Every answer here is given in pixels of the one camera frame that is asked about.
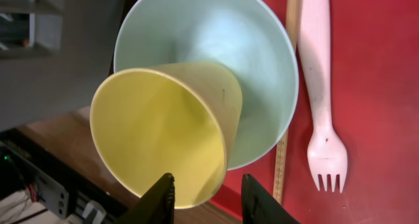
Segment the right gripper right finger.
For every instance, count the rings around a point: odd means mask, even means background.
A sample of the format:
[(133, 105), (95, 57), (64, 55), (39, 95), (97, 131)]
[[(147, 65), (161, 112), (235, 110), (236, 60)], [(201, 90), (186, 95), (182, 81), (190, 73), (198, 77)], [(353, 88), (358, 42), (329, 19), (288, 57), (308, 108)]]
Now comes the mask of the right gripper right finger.
[(243, 224), (299, 224), (251, 174), (242, 177), (241, 203)]

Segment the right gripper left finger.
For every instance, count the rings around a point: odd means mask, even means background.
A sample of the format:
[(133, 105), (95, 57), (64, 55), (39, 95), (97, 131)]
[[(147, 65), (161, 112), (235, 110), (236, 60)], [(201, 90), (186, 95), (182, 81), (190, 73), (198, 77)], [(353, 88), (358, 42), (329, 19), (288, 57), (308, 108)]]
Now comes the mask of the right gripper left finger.
[(171, 173), (165, 173), (116, 224), (173, 224), (174, 181)]

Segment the white plastic fork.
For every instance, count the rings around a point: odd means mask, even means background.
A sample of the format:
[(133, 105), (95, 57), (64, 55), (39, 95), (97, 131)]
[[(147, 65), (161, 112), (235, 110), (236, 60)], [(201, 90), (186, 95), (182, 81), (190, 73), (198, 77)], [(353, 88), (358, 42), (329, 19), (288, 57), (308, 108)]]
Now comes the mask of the white plastic fork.
[(313, 134), (307, 148), (316, 188), (343, 192), (348, 171), (346, 147), (337, 136), (331, 115), (331, 14), (329, 0), (301, 0), (297, 40), (310, 100)]

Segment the yellow plastic cup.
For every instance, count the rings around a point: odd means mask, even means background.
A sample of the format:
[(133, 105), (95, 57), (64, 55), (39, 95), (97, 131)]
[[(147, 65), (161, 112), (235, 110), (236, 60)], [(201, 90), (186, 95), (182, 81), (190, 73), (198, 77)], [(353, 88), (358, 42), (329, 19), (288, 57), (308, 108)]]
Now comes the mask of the yellow plastic cup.
[(90, 129), (102, 161), (127, 190), (144, 196), (170, 173), (175, 207), (186, 209), (222, 186), (242, 104), (238, 80), (219, 64), (131, 68), (100, 84)]

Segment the pale blue bowl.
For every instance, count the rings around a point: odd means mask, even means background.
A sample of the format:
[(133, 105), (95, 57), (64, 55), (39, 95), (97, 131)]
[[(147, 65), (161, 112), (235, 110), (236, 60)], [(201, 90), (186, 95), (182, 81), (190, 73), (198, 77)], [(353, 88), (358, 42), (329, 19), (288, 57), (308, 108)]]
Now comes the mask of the pale blue bowl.
[(138, 0), (118, 33), (114, 70), (211, 61), (242, 87), (243, 107), (228, 167), (267, 154), (294, 115), (299, 76), (291, 41), (262, 0)]

